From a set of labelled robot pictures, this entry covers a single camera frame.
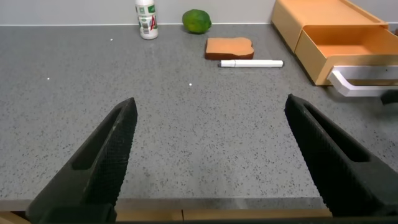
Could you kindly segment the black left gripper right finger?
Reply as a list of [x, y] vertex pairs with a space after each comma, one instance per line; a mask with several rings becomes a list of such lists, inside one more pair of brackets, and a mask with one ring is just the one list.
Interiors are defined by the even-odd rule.
[[337, 217], [397, 215], [397, 172], [308, 101], [289, 95], [288, 124], [319, 194]]

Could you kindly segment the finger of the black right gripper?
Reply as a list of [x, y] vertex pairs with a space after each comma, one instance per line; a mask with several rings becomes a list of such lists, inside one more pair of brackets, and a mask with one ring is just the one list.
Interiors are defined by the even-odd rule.
[[392, 103], [398, 102], [398, 91], [397, 90], [389, 90], [382, 94], [381, 96], [382, 104], [388, 105]]

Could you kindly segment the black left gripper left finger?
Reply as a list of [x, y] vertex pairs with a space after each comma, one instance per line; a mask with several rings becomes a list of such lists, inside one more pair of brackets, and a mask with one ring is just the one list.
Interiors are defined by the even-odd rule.
[[30, 203], [32, 223], [113, 223], [137, 124], [133, 98], [117, 104]]

